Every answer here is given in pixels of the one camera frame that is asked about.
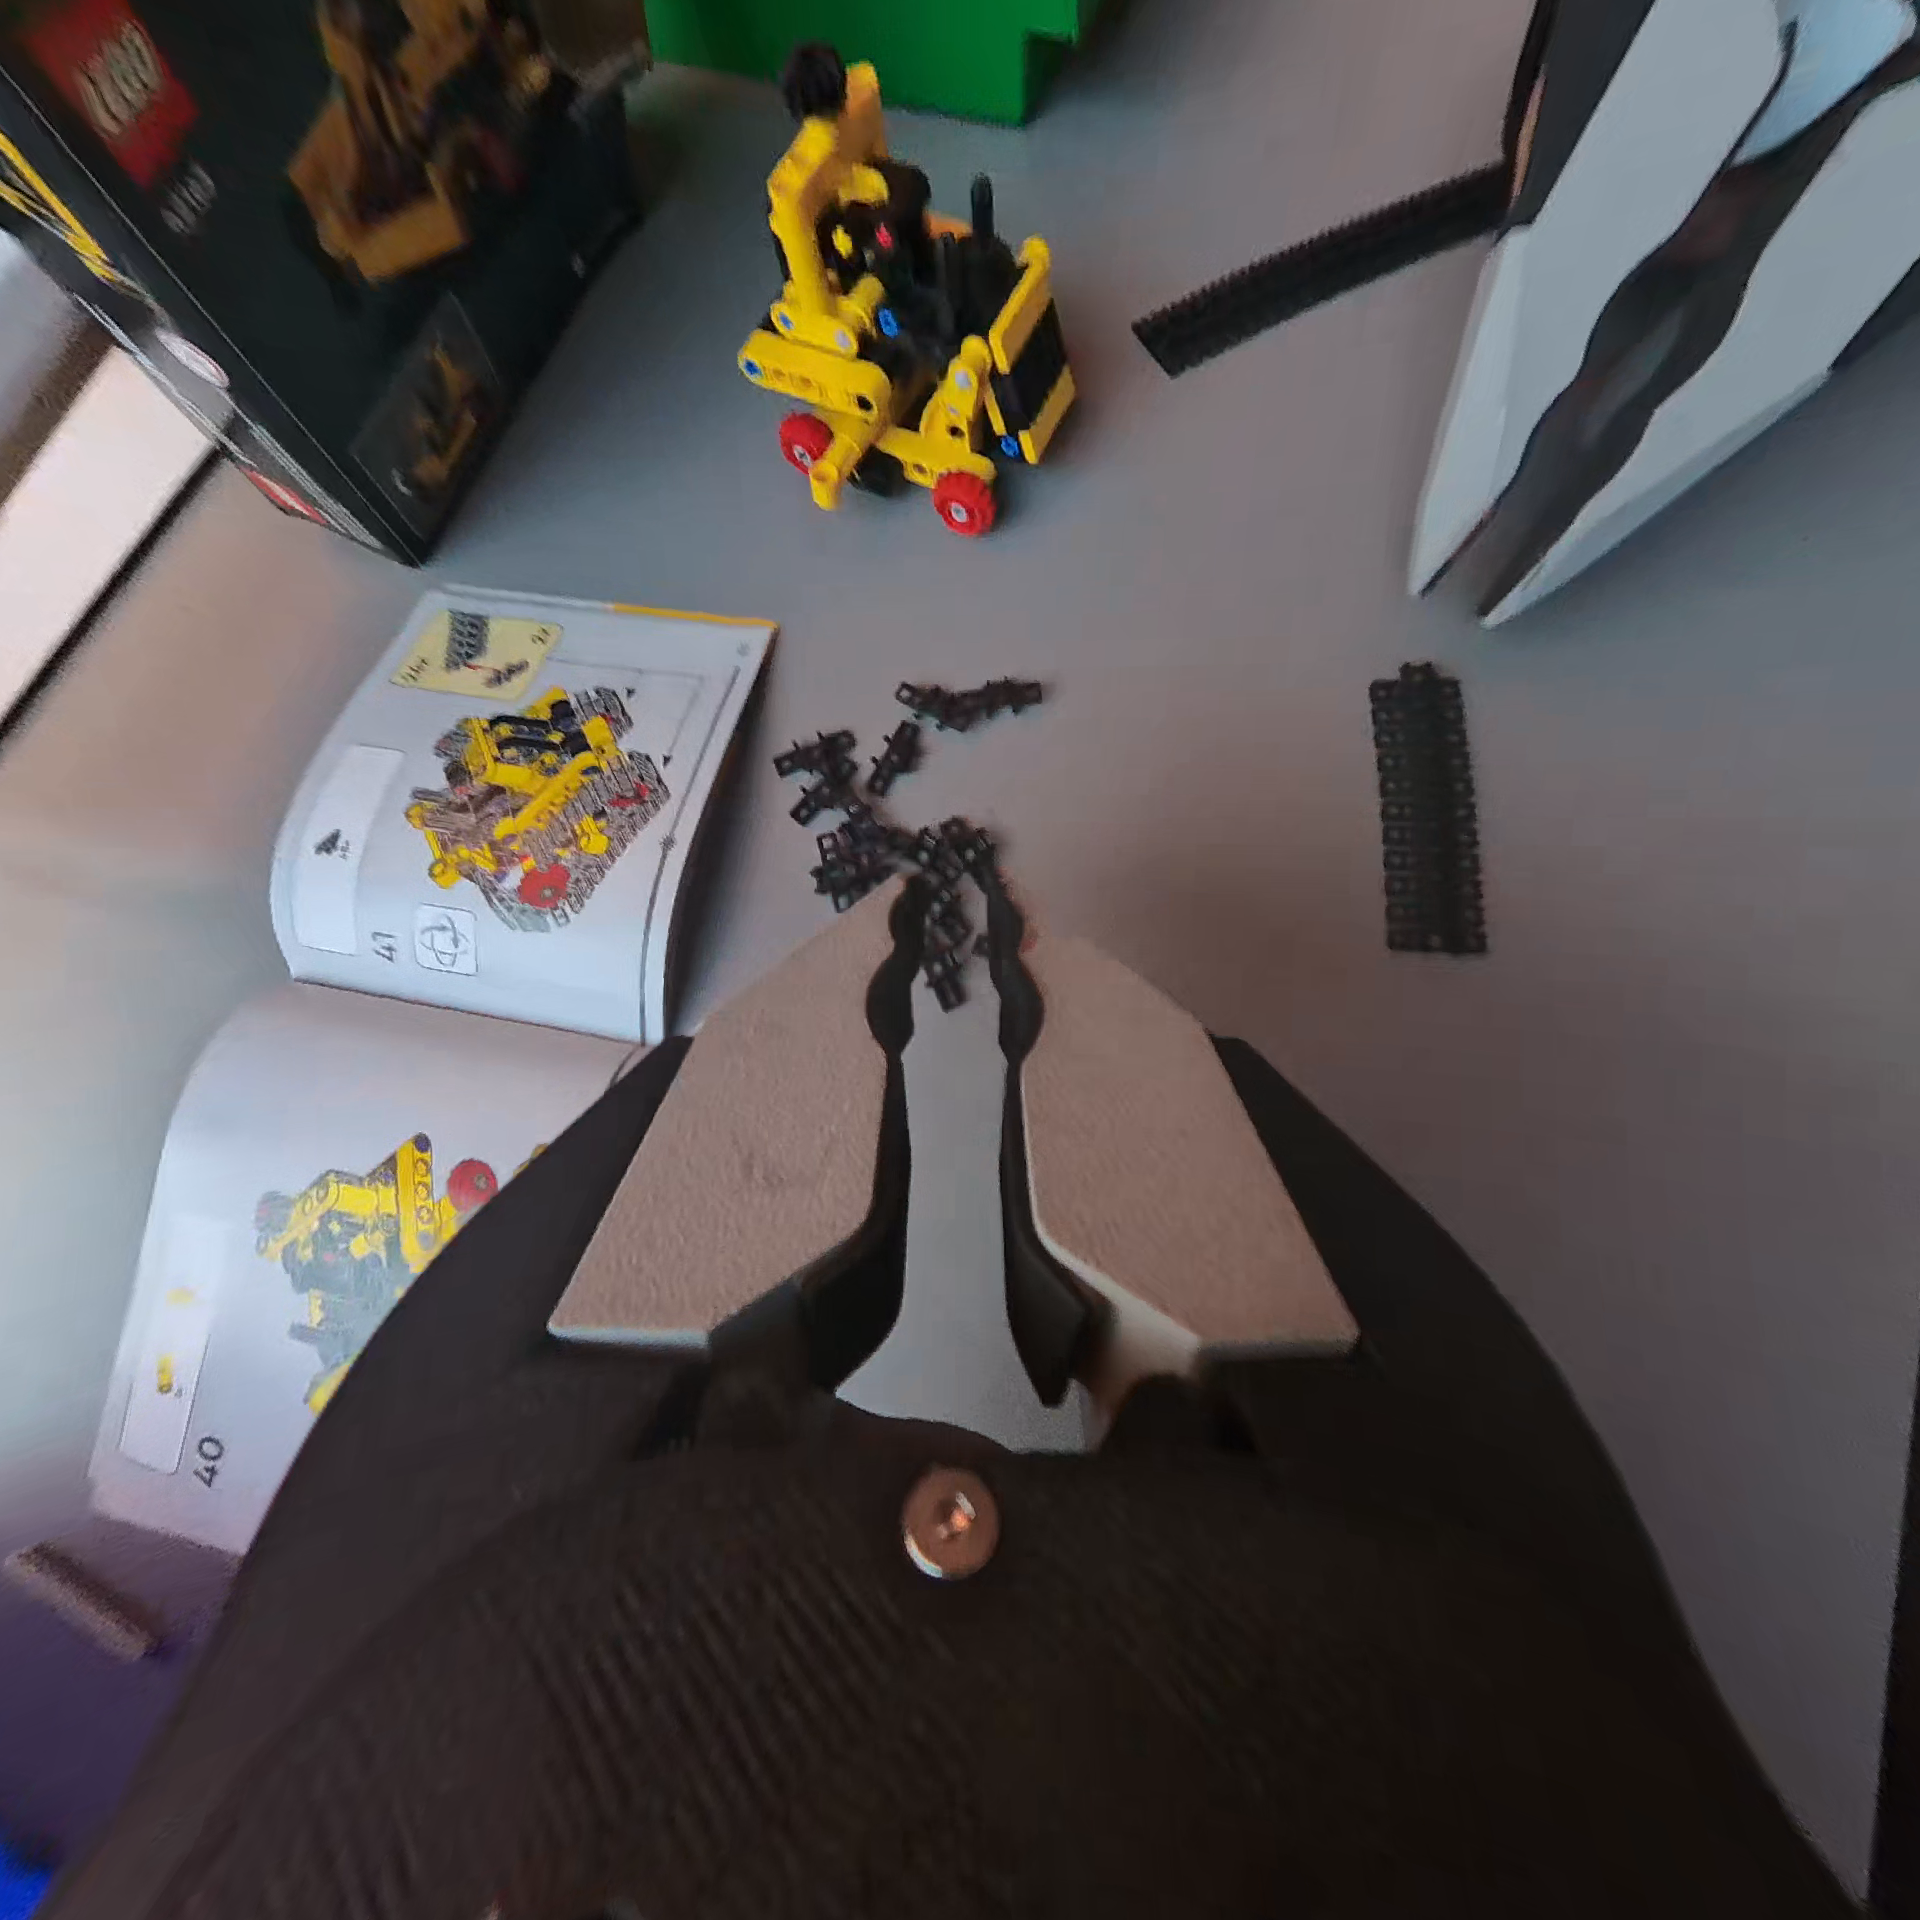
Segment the yellow lego bulldozer model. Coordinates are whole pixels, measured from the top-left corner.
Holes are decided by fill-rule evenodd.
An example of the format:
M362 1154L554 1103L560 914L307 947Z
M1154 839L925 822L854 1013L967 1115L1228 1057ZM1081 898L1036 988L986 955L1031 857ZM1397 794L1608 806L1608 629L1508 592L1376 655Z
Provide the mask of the yellow lego bulldozer model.
M779 456L812 504L917 488L953 537L993 532L1002 477L1037 469L1077 386L1037 235L1011 240L996 183L936 209L891 148L880 77L822 40L779 71L793 130L764 185L779 288L736 367L779 398Z

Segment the dark ribbed strip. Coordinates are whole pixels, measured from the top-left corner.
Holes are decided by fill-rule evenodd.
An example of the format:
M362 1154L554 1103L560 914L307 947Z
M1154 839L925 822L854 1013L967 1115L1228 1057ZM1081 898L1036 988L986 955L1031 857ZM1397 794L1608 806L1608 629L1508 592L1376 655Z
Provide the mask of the dark ribbed strip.
M155 1659L165 1631L70 1550L40 1543L4 1557L4 1578L102 1657L133 1666Z

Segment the green cardboard box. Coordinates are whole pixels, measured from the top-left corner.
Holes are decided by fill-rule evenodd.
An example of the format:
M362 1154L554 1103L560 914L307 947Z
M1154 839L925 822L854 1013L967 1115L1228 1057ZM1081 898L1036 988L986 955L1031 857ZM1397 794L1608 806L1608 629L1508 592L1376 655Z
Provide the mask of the green cardboard box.
M891 108L1021 129L1104 2L648 2L654 61L775 84L803 43L876 66Z

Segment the lego instruction booklet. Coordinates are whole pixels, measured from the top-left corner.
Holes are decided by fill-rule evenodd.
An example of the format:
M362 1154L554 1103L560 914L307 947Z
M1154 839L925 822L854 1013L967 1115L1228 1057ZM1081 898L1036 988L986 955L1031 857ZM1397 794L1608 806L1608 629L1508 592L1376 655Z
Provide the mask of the lego instruction booklet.
M155 1161L88 1515L243 1557L455 1235L669 1033L707 805L766 618L431 588L299 779L281 982Z

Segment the long black track strip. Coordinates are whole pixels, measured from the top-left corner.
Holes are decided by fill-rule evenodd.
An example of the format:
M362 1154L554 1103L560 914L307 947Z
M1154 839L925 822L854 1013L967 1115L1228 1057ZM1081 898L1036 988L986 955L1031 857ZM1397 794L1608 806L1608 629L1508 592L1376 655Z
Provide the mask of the long black track strip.
M1499 228L1512 199L1506 160L1478 167L1308 240L1259 256L1132 324L1169 378L1193 373L1308 312Z

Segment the short black track strip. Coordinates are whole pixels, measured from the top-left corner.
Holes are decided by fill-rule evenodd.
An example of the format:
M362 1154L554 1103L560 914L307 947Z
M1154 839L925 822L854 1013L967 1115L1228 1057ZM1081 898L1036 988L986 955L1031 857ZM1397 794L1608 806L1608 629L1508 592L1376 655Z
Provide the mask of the short black track strip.
M1367 687L1386 947L1484 957L1476 769L1460 682L1403 662Z

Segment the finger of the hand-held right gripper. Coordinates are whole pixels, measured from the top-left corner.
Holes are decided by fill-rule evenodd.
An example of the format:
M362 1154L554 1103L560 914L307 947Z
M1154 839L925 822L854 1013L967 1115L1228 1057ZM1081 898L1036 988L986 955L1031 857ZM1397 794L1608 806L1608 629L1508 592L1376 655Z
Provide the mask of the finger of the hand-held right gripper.
M1608 300L1683 225L1785 59L1768 2L1537 4L1508 203L1479 269L1405 560L1417 596L1520 475Z
M1773 4L1785 59L1677 233L1611 295L1476 531L1527 612L1915 317L1915 4Z

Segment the pile of track links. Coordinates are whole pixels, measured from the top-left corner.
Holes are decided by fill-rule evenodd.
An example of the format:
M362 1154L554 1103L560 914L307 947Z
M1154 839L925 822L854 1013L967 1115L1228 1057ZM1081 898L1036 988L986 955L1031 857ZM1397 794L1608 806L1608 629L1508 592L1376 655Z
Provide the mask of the pile of track links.
M967 687L900 682L891 693L896 720L871 753L850 729L829 729L771 754L773 775L795 785L789 822L814 837L807 878L815 898L834 914L848 914L883 882L917 889L917 973L932 1004L945 1014L967 1002L970 971L991 949L971 905L986 905L1002 889L1000 843L966 814L909 825L893 802L900 785L922 770L933 741L966 738L1000 718L1037 710L1046 698L1048 685L1026 676Z

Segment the white flat board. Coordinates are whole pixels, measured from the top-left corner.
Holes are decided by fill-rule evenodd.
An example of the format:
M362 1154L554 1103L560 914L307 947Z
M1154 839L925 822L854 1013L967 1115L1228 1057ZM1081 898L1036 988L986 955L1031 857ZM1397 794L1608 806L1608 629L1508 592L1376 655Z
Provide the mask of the white flat board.
M4 461L2 720L84 634L216 446L124 348L108 346Z

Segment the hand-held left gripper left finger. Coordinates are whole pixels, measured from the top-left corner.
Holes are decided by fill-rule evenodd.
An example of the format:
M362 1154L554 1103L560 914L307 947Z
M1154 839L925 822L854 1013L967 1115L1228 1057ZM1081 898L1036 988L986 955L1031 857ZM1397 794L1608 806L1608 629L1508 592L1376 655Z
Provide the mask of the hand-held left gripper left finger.
M547 1333L840 1388L900 1316L907 1044L887 880L697 1029Z

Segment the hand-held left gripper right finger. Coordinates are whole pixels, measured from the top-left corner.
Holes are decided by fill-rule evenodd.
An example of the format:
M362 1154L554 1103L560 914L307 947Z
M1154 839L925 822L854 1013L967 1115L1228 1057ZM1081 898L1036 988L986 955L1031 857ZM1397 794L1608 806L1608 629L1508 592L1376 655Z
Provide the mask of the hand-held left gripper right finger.
M1046 1408L1148 1380L1343 1362L1356 1314L1210 1033L1095 944L986 890L1003 1098L1005 1324Z

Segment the black lego set box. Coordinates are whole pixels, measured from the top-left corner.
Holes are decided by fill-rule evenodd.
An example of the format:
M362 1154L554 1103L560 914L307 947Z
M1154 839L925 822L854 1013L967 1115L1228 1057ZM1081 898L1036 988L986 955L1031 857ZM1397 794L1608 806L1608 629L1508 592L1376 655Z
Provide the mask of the black lego set box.
M2 7L4 231L287 517L435 551L639 204L627 2Z

